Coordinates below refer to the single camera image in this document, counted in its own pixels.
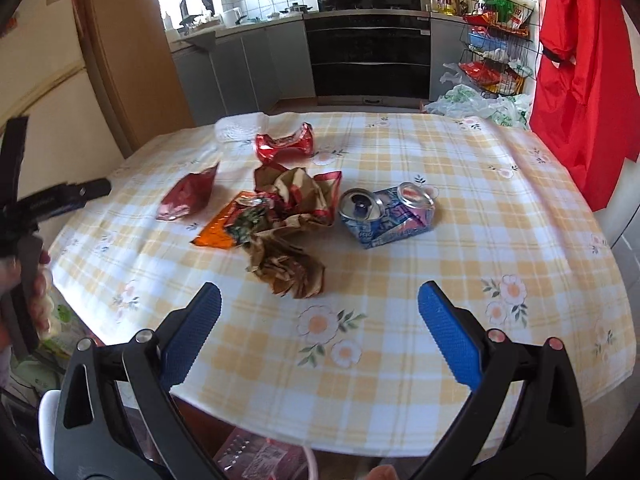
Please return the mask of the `orange seasoning packet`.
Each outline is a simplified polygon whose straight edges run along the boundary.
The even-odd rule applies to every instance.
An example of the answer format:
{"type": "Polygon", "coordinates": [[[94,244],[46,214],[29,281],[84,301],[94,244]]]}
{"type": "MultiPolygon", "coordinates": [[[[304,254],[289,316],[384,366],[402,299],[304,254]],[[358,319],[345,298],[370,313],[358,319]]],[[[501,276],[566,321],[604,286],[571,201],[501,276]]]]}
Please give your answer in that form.
{"type": "Polygon", "coordinates": [[[236,194],[216,216],[198,233],[191,244],[198,247],[230,249],[238,244],[228,232],[234,219],[248,207],[259,202],[255,192],[242,191],[236,194]]]}

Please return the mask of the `brown red wrapper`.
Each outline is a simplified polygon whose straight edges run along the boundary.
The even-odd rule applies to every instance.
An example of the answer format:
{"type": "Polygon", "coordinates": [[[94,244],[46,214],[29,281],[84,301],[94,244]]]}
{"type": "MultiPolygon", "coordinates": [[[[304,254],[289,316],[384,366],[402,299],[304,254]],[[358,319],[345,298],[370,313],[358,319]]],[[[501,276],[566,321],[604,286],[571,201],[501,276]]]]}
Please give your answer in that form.
{"type": "Polygon", "coordinates": [[[276,295],[307,299],[322,292],[324,264],[293,238],[333,226],[342,174],[308,174],[268,162],[254,171],[254,195],[233,201],[224,232],[250,257],[248,270],[276,295]]]}

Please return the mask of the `dark red snack wrapper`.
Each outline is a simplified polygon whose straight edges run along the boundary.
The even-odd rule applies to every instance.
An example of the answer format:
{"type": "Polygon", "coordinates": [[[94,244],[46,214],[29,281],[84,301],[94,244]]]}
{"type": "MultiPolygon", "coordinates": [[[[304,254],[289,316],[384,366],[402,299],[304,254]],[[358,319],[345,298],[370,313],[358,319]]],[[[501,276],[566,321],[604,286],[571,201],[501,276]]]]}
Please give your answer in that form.
{"type": "Polygon", "coordinates": [[[156,218],[175,221],[203,210],[212,195],[219,164],[181,178],[165,195],[158,206],[156,218]]]}

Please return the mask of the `crushed blue soda can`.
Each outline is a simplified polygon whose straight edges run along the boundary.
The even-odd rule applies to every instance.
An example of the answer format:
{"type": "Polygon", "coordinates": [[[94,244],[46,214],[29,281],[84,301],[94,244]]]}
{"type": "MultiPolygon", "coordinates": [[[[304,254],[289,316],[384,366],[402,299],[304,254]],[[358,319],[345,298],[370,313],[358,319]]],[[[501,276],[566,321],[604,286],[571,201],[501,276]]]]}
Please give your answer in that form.
{"type": "Polygon", "coordinates": [[[376,192],[350,188],[338,201],[338,214],[359,244],[370,249],[431,231],[435,201],[411,182],[376,192]]]}

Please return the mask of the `crushed red cola can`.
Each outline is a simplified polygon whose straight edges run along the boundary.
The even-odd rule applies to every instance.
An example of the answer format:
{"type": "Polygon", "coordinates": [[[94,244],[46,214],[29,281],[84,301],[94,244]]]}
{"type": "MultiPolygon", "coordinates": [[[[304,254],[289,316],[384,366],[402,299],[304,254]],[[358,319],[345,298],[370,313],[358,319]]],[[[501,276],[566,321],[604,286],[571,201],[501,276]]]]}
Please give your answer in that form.
{"type": "Polygon", "coordinates": [[[310,157],[314,154],[314,129],[309,122],[303,122],[295,132],[280,138],[258,133],[254,140],[254,151],[264,164],[288,154],[310,157]]]}

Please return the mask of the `white foam fruit net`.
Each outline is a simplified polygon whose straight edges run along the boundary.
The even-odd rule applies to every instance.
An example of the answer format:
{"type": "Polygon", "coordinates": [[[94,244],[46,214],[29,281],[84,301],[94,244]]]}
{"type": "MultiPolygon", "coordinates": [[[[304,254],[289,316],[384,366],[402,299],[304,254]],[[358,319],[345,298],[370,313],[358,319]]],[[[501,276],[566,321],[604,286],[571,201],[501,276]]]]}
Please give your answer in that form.
{"type": "Polygon", "coordinates": [[[222,143],[253,142],[267,125],[268,116],[263,112],[227,116],[215,124],[216,139],[222,143]]]}

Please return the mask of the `grey kitchen base cabinets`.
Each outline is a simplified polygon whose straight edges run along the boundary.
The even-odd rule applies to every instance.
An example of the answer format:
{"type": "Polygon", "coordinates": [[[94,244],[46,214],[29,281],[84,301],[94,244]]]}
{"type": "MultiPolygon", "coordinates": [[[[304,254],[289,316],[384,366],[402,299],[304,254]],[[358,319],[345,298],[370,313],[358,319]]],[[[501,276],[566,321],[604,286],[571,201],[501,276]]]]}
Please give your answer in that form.
{"type": "Polygon", "coordinates": [[[173,41],[171,56],[194,122],[314,101],[303,17],[194,32],[173,41]]]}

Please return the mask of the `cream refrigerator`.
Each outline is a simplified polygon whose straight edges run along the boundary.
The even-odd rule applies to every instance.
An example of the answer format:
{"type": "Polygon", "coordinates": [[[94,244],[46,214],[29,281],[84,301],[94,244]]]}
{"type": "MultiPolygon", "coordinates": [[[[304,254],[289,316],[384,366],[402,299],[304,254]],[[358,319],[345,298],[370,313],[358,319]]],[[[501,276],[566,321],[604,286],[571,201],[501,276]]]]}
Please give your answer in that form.
{"type": "Polygon", "coordinates": [[[124,160],[81,50],[74,0],[22,0],[1,34],[1,121],[26,115],[18,196],[102,178],[124,160]]]}

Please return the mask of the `colourful bags on floor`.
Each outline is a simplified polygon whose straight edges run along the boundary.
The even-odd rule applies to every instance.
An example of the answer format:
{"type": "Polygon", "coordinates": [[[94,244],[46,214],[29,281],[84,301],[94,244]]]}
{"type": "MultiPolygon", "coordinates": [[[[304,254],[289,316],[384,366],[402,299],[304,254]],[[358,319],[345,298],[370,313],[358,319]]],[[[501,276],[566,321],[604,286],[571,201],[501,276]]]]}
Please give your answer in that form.
{"type": "Polygon", "coordinates": [[[53,287],[48,292],[50,328],[40,338],[38,349],[27,358],[11,356],[11,377],[23,387],[43,394],[61,388],[68,361],[78,341],[93,338],[93,332],[81,321],[62,294],[53,287]]]}

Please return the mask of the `yellow plaid floral tablecloth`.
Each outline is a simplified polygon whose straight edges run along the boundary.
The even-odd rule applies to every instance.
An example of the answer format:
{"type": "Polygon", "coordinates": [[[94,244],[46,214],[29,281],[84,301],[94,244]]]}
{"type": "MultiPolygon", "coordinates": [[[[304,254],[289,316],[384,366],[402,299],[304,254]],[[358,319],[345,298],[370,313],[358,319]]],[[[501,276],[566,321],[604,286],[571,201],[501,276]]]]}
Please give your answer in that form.
{"type": "Polygon", "coordinates": [[[299,245],[326,268],[319,296],[275,295],[239,248],[191,240],[254,183],[250,142],[209,127],[146,144],[111,176],[112,192],[78,211],[51,247],[55,286],[106,344],[129,340],[185,306],[207,282],[222,312],[175,394],[258,434],[323,451],[420,456],[468,395],[423,324],[434,281],[486,327],[515,341],[566,345],[592,403],[634,370],[637,343],[620,270],[565,168],[532,132],[478,118],[314,113],[310,174],[342,188],[401,182],[435,195],[434,229],[366,249],[341,223],[299,245]],[[184,176],[219,164],[207,206],[157,220],[184,176]]]}

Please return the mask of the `plastic bags on floor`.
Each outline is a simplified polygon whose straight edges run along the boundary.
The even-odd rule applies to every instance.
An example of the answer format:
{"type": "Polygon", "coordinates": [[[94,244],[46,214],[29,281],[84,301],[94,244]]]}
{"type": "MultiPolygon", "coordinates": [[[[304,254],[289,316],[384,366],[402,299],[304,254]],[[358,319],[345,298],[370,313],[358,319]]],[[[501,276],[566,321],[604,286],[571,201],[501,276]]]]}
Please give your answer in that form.
{"type": "Polygon", "coordinates": [[[452,88],[435,101],[420,105],[426,114],[462,119],[480,117],[503,127],[529,128],[533,97],[530,94],[516,96],[490,96],[487,91],[478,91],[463,83],[464,73],[454,64],[444,65],[446,72],[439,81],[451,82],[452,88]]]}

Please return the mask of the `red hanging apron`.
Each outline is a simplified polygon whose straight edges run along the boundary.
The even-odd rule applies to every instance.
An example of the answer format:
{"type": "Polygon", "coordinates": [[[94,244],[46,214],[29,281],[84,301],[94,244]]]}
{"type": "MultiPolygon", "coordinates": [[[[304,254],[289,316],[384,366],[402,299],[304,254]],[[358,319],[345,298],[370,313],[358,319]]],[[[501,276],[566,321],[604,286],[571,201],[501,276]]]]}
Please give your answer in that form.
{"type": "Polygon", "coordinates": [[[620,0],[546,0],[530,126],[589,207],[639,156],[639,91],[620,0]]]}

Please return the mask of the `white electric kettle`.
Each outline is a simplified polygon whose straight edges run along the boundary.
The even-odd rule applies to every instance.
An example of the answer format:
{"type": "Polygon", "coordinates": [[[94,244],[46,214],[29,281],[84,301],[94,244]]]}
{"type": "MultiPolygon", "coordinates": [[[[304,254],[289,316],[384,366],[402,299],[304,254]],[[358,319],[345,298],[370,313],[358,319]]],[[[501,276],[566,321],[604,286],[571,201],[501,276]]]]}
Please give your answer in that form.
{"type": "Polygon", "coordinates": [[[245,18],[245,14],[243,14],[239,8],[232,8],[222,12],[220,17],[224,27],[230,28],[238,26],[242,22],[242,19],[245,18]]]}

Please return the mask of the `black built-in stove oven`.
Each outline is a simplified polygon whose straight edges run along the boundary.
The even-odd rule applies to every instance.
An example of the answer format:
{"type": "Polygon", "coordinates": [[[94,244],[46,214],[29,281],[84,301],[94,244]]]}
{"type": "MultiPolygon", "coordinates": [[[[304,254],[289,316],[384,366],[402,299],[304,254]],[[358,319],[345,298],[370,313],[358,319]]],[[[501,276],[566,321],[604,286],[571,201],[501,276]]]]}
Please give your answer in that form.
{"type": "Polygon", "coordinates": [[[412,105],[431,90],[421,0],[317,0],[305,18],[314,92],[325,101],[412,105]]]}

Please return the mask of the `wooden door frame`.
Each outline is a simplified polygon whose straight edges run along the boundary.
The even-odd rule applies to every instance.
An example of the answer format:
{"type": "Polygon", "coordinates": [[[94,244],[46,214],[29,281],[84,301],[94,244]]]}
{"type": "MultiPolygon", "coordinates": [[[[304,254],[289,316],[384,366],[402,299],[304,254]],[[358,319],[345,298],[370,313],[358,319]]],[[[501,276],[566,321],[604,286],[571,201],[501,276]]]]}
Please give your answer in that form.
{"type": "Polygon", "coordinates": [[[82,55],[122,156],[191,128],[157,0],[74,0],[82,55]]]}

